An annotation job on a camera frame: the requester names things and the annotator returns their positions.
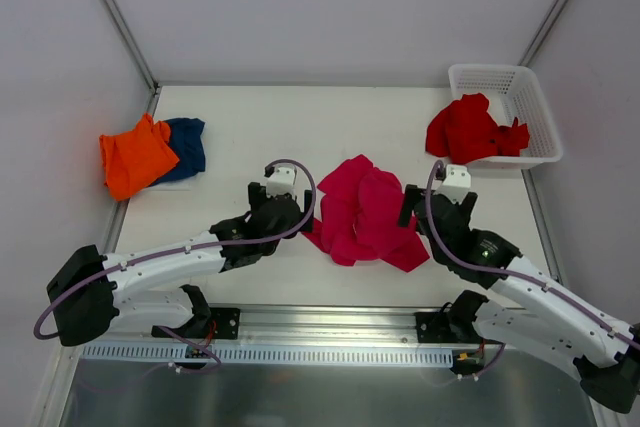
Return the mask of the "red t shirt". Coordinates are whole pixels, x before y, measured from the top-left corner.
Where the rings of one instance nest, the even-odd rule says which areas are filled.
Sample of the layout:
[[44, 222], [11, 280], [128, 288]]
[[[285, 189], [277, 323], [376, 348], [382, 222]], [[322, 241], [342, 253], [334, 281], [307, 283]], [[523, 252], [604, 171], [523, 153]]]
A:
[[528, 126], [518, 118], [511, 125], [499, 125], [489, 106], [482, 93], [452, 101], [426, 128], [425, 151], [462, 165], [494, 156], [519, 157], [529, 146]]

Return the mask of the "orange t shirt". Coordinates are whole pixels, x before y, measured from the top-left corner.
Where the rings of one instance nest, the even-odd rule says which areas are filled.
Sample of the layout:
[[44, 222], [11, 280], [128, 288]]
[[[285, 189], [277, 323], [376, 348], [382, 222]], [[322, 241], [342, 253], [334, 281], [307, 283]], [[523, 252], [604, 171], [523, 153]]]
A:
[[170, 137], [169, 124], [149, 114], [130, 131], [99, 137], [104, 184], [114, 200], [131, 198], [178, 164]]

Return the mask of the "magenta t shirt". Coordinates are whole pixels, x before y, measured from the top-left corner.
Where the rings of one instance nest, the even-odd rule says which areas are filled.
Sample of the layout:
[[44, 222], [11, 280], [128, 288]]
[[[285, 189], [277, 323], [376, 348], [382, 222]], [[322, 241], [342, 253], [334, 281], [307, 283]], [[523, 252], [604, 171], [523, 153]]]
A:
[[305, 237], [338, 265], [381, 260], [411, 272], [430, 255], [416, 232], [416, 219], [400, 227], [404, 193], [398, 178], [360, 154], [342, 162], [317, 186], [320, 219]]

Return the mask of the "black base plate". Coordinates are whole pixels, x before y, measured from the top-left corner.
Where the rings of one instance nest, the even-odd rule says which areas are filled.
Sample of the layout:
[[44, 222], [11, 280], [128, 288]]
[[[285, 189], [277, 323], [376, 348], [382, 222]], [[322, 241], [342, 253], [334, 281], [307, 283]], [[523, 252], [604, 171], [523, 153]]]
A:
[[499, 345], [500, 341], [481, 337], [472, 325], [475, 314], [459, 314], [450, 311], [415, 312], [416, 337], [420, 344], [480, 344]]
[[190, 317], [171, 328], [174, 334], [186, 339], [202, 341], [236, 340], [240, 327], [241, 310], [235, 307], [205, 307], [194, 309]]

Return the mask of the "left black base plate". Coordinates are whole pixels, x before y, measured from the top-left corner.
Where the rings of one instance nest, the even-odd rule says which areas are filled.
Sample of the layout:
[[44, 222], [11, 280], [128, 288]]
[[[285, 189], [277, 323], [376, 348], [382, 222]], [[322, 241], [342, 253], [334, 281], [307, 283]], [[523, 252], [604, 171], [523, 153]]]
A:
[[186, 339], [202, 341], [236, 340], [240, 327], [241, 310], [235, 307], [205, 307], [194, 309], [190, 317], [171, 328], [174, 334]]

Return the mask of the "white plastic basket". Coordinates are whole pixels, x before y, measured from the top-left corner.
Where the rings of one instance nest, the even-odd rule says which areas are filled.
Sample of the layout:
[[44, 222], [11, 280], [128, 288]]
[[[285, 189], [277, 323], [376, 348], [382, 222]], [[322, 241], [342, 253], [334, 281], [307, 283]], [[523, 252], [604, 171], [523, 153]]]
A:
[[448, 69], [452, 97], [481, 93], [488, 112], [500, 125], [517, 120], [528, 127], [528, 147], [518, 157], [493, 156], [469, 164], [475, 170], [528, 170], [555, 163], [563, 146], [546, 97], [535, 73], [523, 66], [454, 64]]

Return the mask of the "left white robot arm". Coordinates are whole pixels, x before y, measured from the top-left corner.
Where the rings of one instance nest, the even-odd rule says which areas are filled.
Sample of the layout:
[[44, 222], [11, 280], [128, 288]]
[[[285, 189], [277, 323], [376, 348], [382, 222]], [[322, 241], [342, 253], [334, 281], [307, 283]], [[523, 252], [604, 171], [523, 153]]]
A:
[[164, 328], [182, 337], [203, 334], [209, 305], [186, 279], [255, 264], [313, 224], [314, 188], [299, 204], [290, 192], [273, 194], [252, 182], [248, 198], [248, 212], [173, 246], [126, 255], [102, 254], [94, 245], [77, 249], [46, 287], [54, 338], [74, 347], [117, 329], [155, 337]]

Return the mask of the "navy blue t shirt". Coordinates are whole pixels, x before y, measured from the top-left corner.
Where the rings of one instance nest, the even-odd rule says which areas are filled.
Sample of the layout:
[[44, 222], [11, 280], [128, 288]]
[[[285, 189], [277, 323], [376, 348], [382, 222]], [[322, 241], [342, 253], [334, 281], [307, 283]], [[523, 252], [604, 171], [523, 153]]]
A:
[[206, 169], [206, 156], [202, 143], [205, 122], [199, 118], [172, 118], [166, 123], [171, 129], [169, 147], [178, 157], [178, 163], [152, 186], [183, 181]]

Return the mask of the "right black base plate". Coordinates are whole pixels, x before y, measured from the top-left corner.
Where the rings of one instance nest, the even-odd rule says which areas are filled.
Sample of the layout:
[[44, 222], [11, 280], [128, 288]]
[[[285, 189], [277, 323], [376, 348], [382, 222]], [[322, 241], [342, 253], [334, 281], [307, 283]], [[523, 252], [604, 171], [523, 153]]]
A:
[[415, 312], [416, 337], [420, 344], [480, 344], [499, 345], [500, 341], [481, 337], [472, 325], [475, 314], [459, 314], [450, 311]]

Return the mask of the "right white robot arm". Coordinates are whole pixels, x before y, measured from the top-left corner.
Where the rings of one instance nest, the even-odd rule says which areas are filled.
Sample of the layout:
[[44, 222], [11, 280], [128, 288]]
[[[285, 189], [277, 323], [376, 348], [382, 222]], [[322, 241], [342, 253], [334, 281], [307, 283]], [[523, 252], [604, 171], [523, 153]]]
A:
[[417, 322], [422, 341], [511, 345], [576, 380], [595, 402], [627, 414], [639, 395], [639, 328], [591, 306], [499, 234], [470, 227], [477, 195], [461, 202], [407, 185], [398, 223], [425, 236], [434, 260], [479, 286]]

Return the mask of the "aluminium mounting rail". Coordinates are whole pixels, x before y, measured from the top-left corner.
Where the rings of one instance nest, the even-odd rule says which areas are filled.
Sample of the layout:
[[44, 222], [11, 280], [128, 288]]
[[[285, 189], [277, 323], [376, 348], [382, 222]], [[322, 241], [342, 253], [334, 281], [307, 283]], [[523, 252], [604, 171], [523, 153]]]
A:
[[173, 303], [164, 298], [160, 302], [141, 302], [121, 309], [103, 305], [95, 311], [85, 309], [74, 313], [69, 309], [57, 308], [54, 319], [60, 341], [65, 346], [80, 346], [103, 337], [178, 341], [186, 338], [174, 334], [171, 328], [186, 321], [192, 310], [205, 307], [239, 308], [240, 327], [236, 340], [187, 339], [200, 348], [214, 342], [250, 342], [260, 337], [277, 342], [294, 338], [316, 338], [326, 342], [352, 339], [420, 344], [416, 337], [413, 314], [428, 311], [475, 314], [477, 318], [472, 325], [485, 339], [526, 346], [538, 342], [551, 350], [570, 348], [573, 345], [565, 330], [534, 315], [503, 308], [492, 301], [466, 298], [447, 303], [436, 310], [421, 311], [205, 304], [193, 306], [190, 303]]

